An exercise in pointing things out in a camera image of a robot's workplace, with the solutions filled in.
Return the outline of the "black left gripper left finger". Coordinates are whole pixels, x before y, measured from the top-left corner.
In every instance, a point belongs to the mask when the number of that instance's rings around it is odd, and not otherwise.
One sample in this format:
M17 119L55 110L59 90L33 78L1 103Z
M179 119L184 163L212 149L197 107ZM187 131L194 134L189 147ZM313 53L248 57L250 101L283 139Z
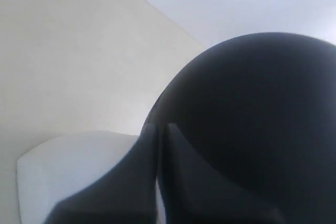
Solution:
M158 129L144 126L116 166L82 191L59 202L49 223L156 223Z

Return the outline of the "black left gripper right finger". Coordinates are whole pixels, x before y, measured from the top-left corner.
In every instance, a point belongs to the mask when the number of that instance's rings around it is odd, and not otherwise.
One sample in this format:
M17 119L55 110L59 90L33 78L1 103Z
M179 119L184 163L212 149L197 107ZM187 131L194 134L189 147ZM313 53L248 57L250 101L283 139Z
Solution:
M169 124L164 133L167 223L285 223L278 208L213 169Z

